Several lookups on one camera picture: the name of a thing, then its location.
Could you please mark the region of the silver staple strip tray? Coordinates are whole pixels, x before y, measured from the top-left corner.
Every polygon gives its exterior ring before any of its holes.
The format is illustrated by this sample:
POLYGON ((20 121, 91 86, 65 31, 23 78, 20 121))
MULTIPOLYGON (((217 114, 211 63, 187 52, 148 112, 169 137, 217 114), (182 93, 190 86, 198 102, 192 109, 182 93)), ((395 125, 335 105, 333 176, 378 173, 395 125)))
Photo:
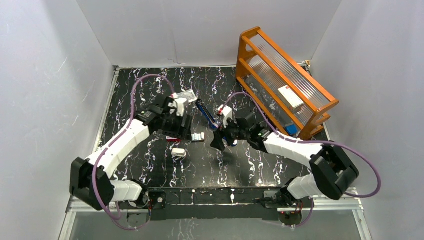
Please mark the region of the silver staple strip tray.
POLYGON ((191 141, 192 142, 204 142, 205 141, 205 133, 192 133, 191 134, 191 141))

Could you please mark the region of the red white staple box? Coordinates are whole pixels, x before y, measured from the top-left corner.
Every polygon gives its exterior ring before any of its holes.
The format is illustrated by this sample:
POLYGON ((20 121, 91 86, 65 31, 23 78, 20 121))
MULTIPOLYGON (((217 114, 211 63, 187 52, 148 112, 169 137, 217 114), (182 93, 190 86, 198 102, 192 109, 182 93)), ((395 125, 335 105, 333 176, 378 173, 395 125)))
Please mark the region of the red white staple box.
POLYGON ((170 136, 166 136, 166 140, 168 142, 180 142, 181 141, 180 138, 175 138, 175 137, 170 137, 170 136))

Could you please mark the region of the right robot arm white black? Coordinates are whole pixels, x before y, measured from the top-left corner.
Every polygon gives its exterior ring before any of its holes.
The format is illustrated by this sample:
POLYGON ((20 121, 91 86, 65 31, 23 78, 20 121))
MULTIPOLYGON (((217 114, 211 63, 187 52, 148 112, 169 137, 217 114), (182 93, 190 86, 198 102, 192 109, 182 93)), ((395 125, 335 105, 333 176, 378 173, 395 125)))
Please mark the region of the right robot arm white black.
POLYGON ((315 195, 339 200, 359 176, 341 147, 282 136, 262 122, 255 123, 251 116, 228 118, 214 130, 210 146, 224 151, 227 145, 240 140, 247 141, 255 150, 288 158, 310 169, 310 174, 290 179, 276 195, 288 207, 315 195))

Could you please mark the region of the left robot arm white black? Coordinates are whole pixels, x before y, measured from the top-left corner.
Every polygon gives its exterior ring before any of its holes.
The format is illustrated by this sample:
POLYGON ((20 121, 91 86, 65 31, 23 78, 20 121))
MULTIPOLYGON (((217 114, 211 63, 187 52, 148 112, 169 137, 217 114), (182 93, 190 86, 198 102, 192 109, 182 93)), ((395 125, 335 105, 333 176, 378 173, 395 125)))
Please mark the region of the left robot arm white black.
POLYGON ((77 157, 70 167, 69 192, 93 209, 105 210, 111 202, 131 202, 137 208, 149 203, 147 187, 137 180, 112 180, 125 158, 156 132, 191 140, 192 116, 186 113, 190 100, 160 96, 154 103, 132 112, 124 127, 99 150, 77 157))

